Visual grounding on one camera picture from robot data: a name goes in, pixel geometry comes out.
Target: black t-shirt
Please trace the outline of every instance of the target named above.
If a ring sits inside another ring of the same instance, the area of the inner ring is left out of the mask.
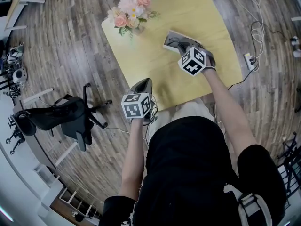
[[[238,157],[239,178],[220,128],[198,116],[175,120],[150,141],[139,200],[114,196],[104,202],[100,226],[119,226],[133,214],[135,226],[241,225],[231,184],[265,200],[277,225],[285,214],[283,180],[268,151],[251,145]]]

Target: person's left arm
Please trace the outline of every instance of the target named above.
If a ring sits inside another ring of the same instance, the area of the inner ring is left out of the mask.
[[[126,159],[122,169],[120,196],[138,200],[143,178],[144,155],[142,127],[144,118],[133,119]]]

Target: black and white cube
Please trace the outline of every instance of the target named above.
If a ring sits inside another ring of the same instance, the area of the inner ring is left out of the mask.
[[[126,118],[144,118],[151,110],[150,95],[149,93],[124,95],[121,105]]]
[[[191,47],[178,61],[178,64],[186,73],[196,76],[206,67],[206,53]]]

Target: flower bouquet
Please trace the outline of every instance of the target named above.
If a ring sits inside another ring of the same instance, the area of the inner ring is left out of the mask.
[[[114,22],[115,28],[123,36],[127,32],[133,38],[133,29],[138,30],[141,23],[158,16],[155,11],[150,11],[152,0],[120,0],[118,7],[108,11],[108,18]]]

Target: pink rose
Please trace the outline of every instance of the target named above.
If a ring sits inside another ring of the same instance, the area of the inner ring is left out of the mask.
[[[150,3],[151,0],[138,0],[138,5],[148,6]]]
[[[125,14],[119,14],[114,19],[115,26],[118,28],[125,27],[127,25],[127,16]]]

